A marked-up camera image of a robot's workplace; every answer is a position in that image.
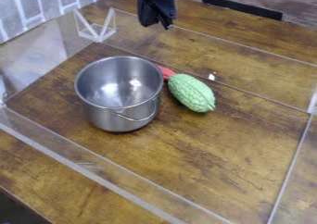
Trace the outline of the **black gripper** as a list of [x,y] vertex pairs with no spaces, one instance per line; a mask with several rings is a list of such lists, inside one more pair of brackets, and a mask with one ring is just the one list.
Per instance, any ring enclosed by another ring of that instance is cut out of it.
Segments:
[[138,18],[143,27],[161,22],[164,28],[170,30],[177,18],[176,0],[138,0]]

